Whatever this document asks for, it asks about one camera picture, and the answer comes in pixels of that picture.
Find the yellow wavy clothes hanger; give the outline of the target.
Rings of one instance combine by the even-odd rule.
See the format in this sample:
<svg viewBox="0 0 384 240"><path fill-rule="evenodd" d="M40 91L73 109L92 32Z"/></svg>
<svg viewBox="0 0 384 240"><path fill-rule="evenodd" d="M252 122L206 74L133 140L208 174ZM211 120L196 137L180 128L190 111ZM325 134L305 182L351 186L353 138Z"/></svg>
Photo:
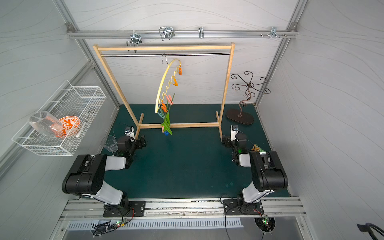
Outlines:
<svg viewBox="0 0 384 240"><path fill-rule="evenodd" d="M158 113L158 110L161 108L161 102L164 102L166 95L168 95L168 90L172 84L172 76L176 78L176 76L180 76L178 72L178 67L182 67L182 62L179 59L173 59L171 62L167 63L167 68L162 76L160 81L160 85L158 88L156 102L155 102L155 113ZM169 71L172 67L175 67L175 71L172 75L169 75Z"/></svg>

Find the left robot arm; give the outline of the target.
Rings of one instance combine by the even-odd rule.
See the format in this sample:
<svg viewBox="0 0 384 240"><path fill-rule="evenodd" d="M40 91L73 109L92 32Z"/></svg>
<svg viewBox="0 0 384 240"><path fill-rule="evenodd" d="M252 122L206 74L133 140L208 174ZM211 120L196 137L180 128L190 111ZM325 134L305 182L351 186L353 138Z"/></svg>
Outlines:
<svg viewBox="0 0 384 240"><path fill-rule="evenodd" d="M126 213L131 210L128 196L105 181L105 172L129 169L136 151L147 146L144 136L135 139L121 138L122 152L117 156L78 155L62 183L62 191L79 197L89 197L102 202L108 211Z"/></svg>

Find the pink artificial tulip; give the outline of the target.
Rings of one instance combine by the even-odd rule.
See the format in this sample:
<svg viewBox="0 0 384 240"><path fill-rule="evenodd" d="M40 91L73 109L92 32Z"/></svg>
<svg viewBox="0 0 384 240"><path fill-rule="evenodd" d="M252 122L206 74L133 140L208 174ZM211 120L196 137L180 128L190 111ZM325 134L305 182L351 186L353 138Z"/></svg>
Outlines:
<svg viewBox="0 0 384 240"><path fill-rule="evenodd" d="M163 114L163 123L161 124L162 126L162 132L166 135L166 136L169 136L169 135L173 135L173 132L171 130L171 122L170 122L170 109L172 107L172 105L174 104L173 102L173 97L174 96L171 96L171 95L166 95L166 99L167 99L167 104L165 104L164 102L161 102L161 113Z"/></svg>

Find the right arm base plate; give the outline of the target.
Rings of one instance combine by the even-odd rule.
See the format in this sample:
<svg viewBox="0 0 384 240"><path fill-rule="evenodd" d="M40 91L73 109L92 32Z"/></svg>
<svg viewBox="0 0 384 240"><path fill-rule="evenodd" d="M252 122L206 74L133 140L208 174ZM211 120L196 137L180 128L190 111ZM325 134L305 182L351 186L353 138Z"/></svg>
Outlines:
<svg viewBox="0 0 384 240"><path fill-rule="evenodd" d="M258 203L246 203L238 199L221 200L225 216L263 216L263 205Z"/></svg>

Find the blue artificial tulip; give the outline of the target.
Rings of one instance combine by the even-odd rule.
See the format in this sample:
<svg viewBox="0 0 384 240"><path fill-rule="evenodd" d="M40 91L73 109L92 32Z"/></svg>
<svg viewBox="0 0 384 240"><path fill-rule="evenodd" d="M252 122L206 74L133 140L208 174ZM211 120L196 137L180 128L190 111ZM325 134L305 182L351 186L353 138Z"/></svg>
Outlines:
<svg viewBox="0 0 384 240"><path fill-rule="evenodd" d="M173 135L173 132L171 130L171 122L170 122L170 112L166 113L166 117L163 121L162 125L162 132L168 136L168 135Z"/></svg>

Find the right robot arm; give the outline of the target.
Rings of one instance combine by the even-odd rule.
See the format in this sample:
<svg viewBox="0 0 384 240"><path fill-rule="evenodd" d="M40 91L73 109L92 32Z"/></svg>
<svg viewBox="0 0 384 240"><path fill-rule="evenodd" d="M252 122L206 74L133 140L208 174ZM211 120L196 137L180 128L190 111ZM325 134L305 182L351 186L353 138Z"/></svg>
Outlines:
<svg viewBox="0 0 384 240"><path fill-rule="evenodd" d="M277 152L263 152L256 147L249 149L247 143L243 133L230 138L222 136L222 145L233 150L232 161L239 167L251 169L252 181L242 190L241 196L245 203L253 204L275 191L286 189L289 180Z"/></svg>

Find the orange artificial tulip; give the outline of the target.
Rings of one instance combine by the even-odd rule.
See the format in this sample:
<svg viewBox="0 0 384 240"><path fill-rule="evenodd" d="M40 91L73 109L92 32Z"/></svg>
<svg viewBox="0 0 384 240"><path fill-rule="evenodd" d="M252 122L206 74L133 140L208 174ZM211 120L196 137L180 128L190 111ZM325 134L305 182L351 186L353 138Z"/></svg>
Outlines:
<svg viewBox="0 0 384 240"><path fill-rule="evenodd" d="M164 120L163 123L161 124L162 132L166 136L172 135L173 132L171 130L171 123L170 123L170 115L169 115L169 113L165 113L162 108L160 110L160 113L161 113L161 116L163 117L163 120Z"/></svg>

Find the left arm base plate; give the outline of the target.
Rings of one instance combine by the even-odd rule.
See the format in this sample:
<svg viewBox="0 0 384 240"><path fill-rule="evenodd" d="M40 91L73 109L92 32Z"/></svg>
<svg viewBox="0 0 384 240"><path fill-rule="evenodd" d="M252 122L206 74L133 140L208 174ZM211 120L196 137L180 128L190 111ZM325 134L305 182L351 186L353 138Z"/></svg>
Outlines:
<svg viewBox="0 0 384 240"><path fill-rule="evenodd" d="M145 215L146 201L129 201L112 206L104 205L104 218L143 217Z"/></svg>

